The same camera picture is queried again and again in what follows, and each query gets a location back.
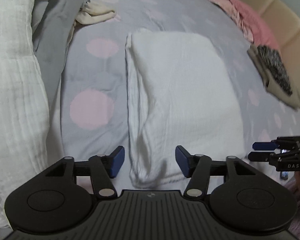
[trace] ribbed black plate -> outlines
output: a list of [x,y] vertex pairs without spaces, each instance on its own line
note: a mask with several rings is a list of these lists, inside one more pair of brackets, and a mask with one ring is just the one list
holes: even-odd
[[295,238],[286,231],[247,236],[216,222],[205,204],[184,199],[179,191],[125,190],[101,201],[92,215],[68,231],[31,235],[14,231],[8,240],[270,240]]

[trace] logo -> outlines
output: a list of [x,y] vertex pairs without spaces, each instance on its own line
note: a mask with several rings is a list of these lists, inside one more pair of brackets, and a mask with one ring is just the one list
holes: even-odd
[[294,165],[294,164],[288,164],[288,169],[289,168],[298,168],[299,167],[299,164],[296,164],[296,165]]
[[150,192],[148,195],[147,195],[149,198],[153,198],[155,197],[155,194],[153,192]]

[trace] round black pad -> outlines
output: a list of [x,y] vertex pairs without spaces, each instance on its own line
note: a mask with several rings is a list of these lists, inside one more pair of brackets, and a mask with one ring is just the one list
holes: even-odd
[[247,188],[237,194],[239,203],[247,208],[265,209],[274,203],[274,196],[264,189]]
[[65,201],[62,193],[55,190],[41,190],[28,198],[28,205],[37,211],[51,211],[60,207]]
[[40,174],[13,191],[5,203],[11,226],[32,234],[70,228],[91,208],[91,196],[84,188],[63,177]]
[[210,206],[228,226],[258,233],[284,229],[297,210],[293,195],[266,175],[231,178],[214,189]]

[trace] white blanket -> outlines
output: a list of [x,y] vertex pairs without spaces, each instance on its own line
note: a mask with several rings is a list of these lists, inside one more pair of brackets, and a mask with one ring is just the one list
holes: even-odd
[[213,160],[245,156],[239,104],[208,38],[141,31],[129,34],[126,57],[135,187],[183,178],[175,160],[177,145]]
[[34,0],[0,0],[0,227],[4,201],[47,167],[49,109],[33,53]]

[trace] handheld device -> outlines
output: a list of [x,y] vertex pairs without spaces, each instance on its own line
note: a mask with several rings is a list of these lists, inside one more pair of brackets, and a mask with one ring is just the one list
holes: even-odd
[[[297,210],[294,196],[235,156],[213,161],[177,146],[176,162],[191,178],[183,194],[123,190],[118,197],[111,178],[124,155],[119,146],[85,162],[64,157],[17,188],[5,203],[14,230],[6,239],[296,239],[287,231]],[[76,176],[90,176],[94,193],[76,185]],[[210,176],[224,176],[224,183],[208,195]]]

